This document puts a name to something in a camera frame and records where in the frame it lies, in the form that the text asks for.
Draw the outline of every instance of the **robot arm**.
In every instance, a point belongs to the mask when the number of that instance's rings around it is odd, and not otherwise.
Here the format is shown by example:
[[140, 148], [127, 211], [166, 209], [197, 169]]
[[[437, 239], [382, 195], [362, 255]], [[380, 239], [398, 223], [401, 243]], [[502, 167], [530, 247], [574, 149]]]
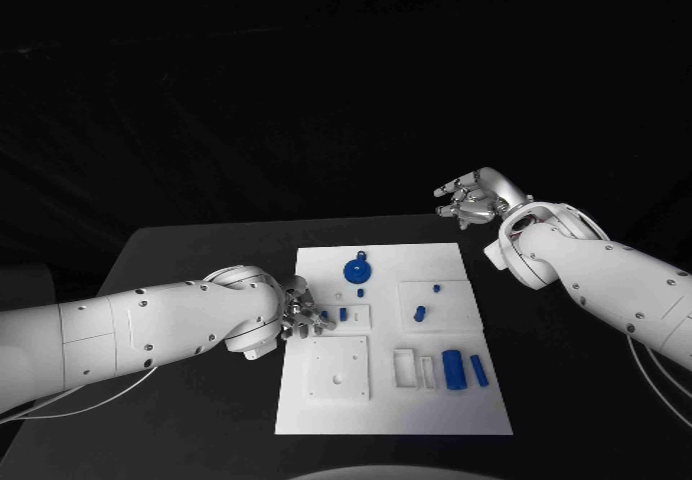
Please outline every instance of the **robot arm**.
[[538, 290], [559, 279], [574, 301], [625, 335], [692, 370], [692, 278], [618, 242], [568, 204], [533, 202], [491, 168], [435, 190], [454, 193], [442, 217], [464, 230], [500, 216], [484, 253]]
[[0, 413], [112, 377], [183, 360], [222, 341], [249, 360], [297, 330], [336, 324], [313, 309], [303, 278], [284, 287], [256, 267], [202, 281], [0, 313]]

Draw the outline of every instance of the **white cable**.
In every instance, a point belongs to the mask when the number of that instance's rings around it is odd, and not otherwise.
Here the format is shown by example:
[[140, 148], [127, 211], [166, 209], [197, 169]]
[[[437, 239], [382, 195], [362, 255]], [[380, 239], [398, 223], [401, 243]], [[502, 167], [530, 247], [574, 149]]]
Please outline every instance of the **white cable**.
[[663, 368], [663, 365], [659, 363], [659, 360], [657, 358], [654, 357], [653, 355], [653, 351], [649, 347], [646, 347], [646, 349], [649, 350], [649, 355], [651, 356], [651, 359], [653, 359], [653, 363], [656, 364], [656, 366], [659, 367], [659, 370], [660, 372], [663, 373], [663, 375], [667, 377], [667, 379], [670, 380], [670, 382], [673, 383], [673, 385], [680, 389], [682, 393], [685, 393], [685, 395], [692, 398], [692, 393], [687, 392], [687, 389], [677, 383], [677, 381], [675, 380], [675, 378], [672, 377], [672, 375], [667, 373], [667, 370]]
[[651, 382], [651, 379], [649, 378], [649, 375], [646, 374], [644, 367], [641, 366], [641, 362], [638, 361], [638, 355], [637, 351], [634, 350], [634, 344], [631, 343], [631, 337], [627, 337], [627, 341], [630, 342], [630, 349], [631, 349], [631, 355], [634, 356], [634, 360], [638, 365], [638, 369], [641, 370], [641, 374], [644, 375], [646, 381], [649, 382], [649, 385], [653, 388], [653, 391], [657, 393], [660, 399], [663, 400], [664, 404], [667, 405], [667, 408], [672, 410], [672, 412], [677, 415], [680, 420], [685, 422], [689, 428], [692, 428], [692, 423], [689, 420], [682, 416], [680, 412], [675, 409], [675, 407], [670, 405], [670, 402], [667, 401], [666, 397], [660, 393], [659, 389], [656, 388], [656, 385]]
[[27, 409], [26, 411], [23, 411], [21, 413], [17, 413], [16, 415], [13, 415], [10, 418], [4, 419], [3, 421], [0, 421], [0, 424], [11, 421], [11, 420], [43, 420], [46, 418], [59, 418], [59, 417], [69, 417], [70, 415], [76, 415], [78, 413], [83, 413], [83, 412], [88, 412], [89, 410], [92, 410], [94, 408], [99, 407], [101, 405], [105, 405], [108, 402], [111, 402], [112, 400], [115, 400], [121, 395], [124, 395], [145, 379], [147, 377], [156, 372], [158, 367], [154, 367], [151, 369], [151, 371], [140, 378], [140, 380], [137, 380], [137, 382], [134, 383], [134, 385], [131, 385], [125, 390], [122, 390], [114, 397], [111, 397], [108, 400], [105, 400], [104, 402], [98, 403], [96, 405], [94, 405], [92, 407], [89, 408], [85, 408], [83, 410], [78, 410], [76, 412], [70, 412], [70, 413], [63, 413], [60, 415], [50, 415], [50, 416], [45, 416], [45, 417], [23, 417], [21, 415], [26, 415], [29, 412], [33, 412], [34, 410], [37, 410], [39, 408], [45, 407], [49, 403], [53, 403], [56, 400], [59, 400], [62, 397], [68, 396], [70, 393], [73, 393], [76, 390], [79, 390], [82, 387], [76, 387], [73, 388], [72, 390], [69, 390], [68, 392], [65, 392], [63, 394], [57, 395], [55, 398], [52, 398], [50, 400], [47, 400], [46, 402], [43, 402], [40, 405], [36, 405], [33, 408]]
[[72, 390], [68, 390], [66, 392], [60, 393], [57, 396], [55, 396], [53, 398], [50, 398], [50, 400], [46, 400], [45, 402], [39, 403], [39, 405], [34, 405], [32, 408], [27, 408], [23, 412], [19, 412], [17, 414], [11, 415], [10, 417], [7, 418], [3, 418], [0, 420], [0, 425], [3, 423], [7, 423], [10, 422], [11, 420], [21, 420], [21, 415], [26, 415], [27, 413], [32, 413], [34, 410], [37, 410], [39, 408], [43, 408], [47, 404], [53, 403], [55, 401], [57, 401], [60, 398], [65, 398], [68, 395], [70, 395], [72, 393], [75, 393], [82, 387], [76, 387], [73, 388]]

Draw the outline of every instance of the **table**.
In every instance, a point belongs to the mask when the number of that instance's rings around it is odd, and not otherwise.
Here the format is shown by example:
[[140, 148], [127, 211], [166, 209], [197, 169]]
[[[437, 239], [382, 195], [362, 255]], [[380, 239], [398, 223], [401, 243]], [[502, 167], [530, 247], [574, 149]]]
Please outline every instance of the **table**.
[[[435, 215], [158, 227], [137, 231], [99, 294], [256, 265], [294, 273], [298, 247], [458, 242], [514, 431], [486, 436], [277, 436], [282, 345], [256, 361], [225, 350], [164, 365], [85, 414], [24, 422], [1, 479], [259, 478], [363, 464], [499, 478], [686, 478], [690, 435], [650, 392], [624, 338], [559, 284], [527, 289], [483, 254], [499, 224]], [[85, 387], [42, 414], [85, 408], [141, 373]]]

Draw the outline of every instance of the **blue object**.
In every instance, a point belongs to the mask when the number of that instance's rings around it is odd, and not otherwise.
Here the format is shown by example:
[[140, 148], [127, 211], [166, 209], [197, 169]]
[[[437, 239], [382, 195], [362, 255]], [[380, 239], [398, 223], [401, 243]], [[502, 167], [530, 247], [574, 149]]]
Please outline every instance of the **blue object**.
[[422, 322], [422, 318], [425, 317], [425, 307], [418, 307], [415, 309], [414, 320], [416, 322]]
[[365, 261], [365, 252], [357, 252], [356, 259], [352, 260], [343, 267], [343, 276], [350, 283], [360, 284], [370, 278], [370, 264]]
[[487, 387], [486, 372], [483, 371], [483, 365], [480, 364], [480, 358], [477, 355], [471, 355], [473, 370], [476, 371], [476, 378], [478, 379], [478, 385]]
[[464, 366], [461, 364], [461, 352], [447, 350], [442, 352], [444, 378], [450, 390], [463, 390], [465, 388]]

